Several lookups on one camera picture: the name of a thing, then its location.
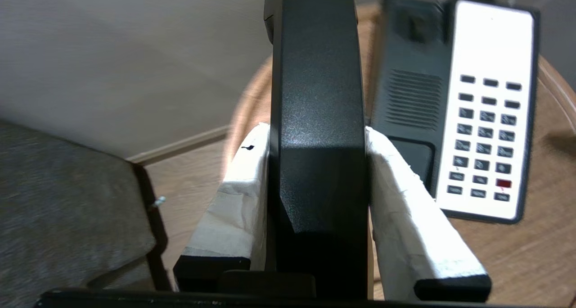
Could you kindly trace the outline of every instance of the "white tissue wrap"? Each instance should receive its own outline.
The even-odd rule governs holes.
[[[243,140],[182,255],[245,257],[263,271],[269,132],[261,123]]]
[[[366,143],[373,236],[386,300],[418,300],[413,287],[419,280],[485,275],[390,140],[366,127]]]

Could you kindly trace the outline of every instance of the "red button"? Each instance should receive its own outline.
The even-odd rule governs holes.
[[[496,179],[496,186],[499,186],[499,187],[512,187],[512,181]]]

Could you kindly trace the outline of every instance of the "baseboard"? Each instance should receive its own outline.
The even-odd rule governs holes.
[[[135,156],[131,156],[126,160],[142,166],[158,163],[161,160],[165,160],[190,150],[206,146],[213,142],[217,142],[226,138],[230,126],[222,126],[216,129],[209,130],[207,132],[197,134],[195,136],[173,142],[166,146],[162,146],[148,152],[143,152]]]

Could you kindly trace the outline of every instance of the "wooden floor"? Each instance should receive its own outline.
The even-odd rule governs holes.
[[[172,268],[220,184],[223,147],[222,140],[146,167],[156,196],[166,197],[160,206],[168,235],[162,260],[171,280]]]

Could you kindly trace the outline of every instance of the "speaker grille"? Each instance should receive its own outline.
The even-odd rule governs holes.
[[[442,78],[393,70],[385,120],[397,125],[435,130],[440,115]]]

